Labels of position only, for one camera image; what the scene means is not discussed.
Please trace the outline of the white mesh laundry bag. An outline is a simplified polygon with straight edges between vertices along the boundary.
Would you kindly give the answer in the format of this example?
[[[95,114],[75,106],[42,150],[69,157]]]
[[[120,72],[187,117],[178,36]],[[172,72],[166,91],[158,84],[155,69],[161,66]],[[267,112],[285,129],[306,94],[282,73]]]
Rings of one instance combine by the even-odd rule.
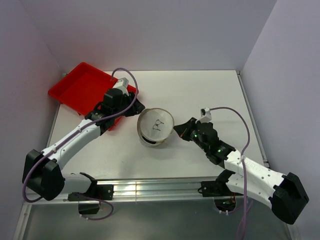
[[[173,115],[163,108],[146,108],[138,117],[137,133],[140,142],[146,147],[158,147],[173,132]]]

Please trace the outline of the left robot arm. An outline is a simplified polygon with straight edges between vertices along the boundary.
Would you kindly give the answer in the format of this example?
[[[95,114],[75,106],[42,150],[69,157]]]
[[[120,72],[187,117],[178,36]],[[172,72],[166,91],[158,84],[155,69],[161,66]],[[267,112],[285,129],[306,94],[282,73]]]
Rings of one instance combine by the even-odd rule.
[[[41,151],[31,150],[26,155],[22,176],[23,199],[28,203],[51,201],[62,193],[80,194],[86,200],[95,198],[95,178],[83,172],[63,175],[62,170],[82,148],[112,128],[117,118],[139,115],[145,106],[137,95],[125,88],[108,89],[103,101],[74,130]]]

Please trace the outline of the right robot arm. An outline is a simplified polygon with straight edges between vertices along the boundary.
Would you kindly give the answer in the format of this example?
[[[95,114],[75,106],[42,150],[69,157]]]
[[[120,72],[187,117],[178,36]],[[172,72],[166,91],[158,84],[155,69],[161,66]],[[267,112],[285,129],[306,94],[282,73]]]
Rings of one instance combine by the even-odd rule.
[[[241,156],[239,150],[219,139],[211,122],[201,123],[193,118],[188,136],[212,164],[224,169],[222,179],[216,183],[220,194],[246,194],[269,207],[281,221],[290,225],[296,222],[309,202],[297,175],[273,171]]]

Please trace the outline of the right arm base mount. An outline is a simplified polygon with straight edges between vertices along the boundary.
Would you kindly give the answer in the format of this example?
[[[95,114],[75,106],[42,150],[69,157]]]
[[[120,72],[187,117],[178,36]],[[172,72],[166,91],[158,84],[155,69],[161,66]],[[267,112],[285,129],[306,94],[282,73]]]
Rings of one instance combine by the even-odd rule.
[[[216,180],[207,180],[200,183],[200,188],[197,190],[203,197],[232,197],[243,196],[242,193],[230,191],[226,183],[229,178],[236,173],[225,169]]]

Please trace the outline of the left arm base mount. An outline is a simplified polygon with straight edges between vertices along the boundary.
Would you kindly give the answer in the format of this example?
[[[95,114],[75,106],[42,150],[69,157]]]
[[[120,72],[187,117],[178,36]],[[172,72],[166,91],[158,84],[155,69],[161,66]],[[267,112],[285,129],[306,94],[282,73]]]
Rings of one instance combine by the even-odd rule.
[[[113,184],[98,184],[99,180],[87,173],[70,173],[64,176],[62,194],[68,194],[68,201],[85,201],[90,199],[112,200]]]

